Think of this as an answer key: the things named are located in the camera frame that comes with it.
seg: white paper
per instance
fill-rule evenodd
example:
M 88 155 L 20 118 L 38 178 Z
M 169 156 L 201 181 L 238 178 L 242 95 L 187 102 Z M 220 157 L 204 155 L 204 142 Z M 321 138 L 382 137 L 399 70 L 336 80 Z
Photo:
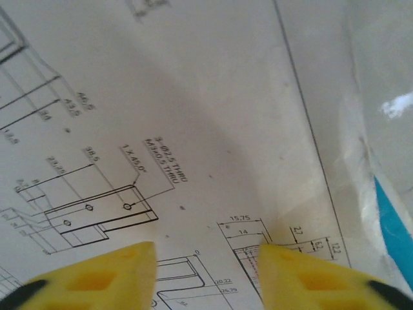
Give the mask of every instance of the white paper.
M 340 230 L 359 207 L 332 206 L 272 1 L 1 3 L 0 266 L 17 281 L 143 240 L 157 310 L 261 309 L 263 242 L 392 272 Z

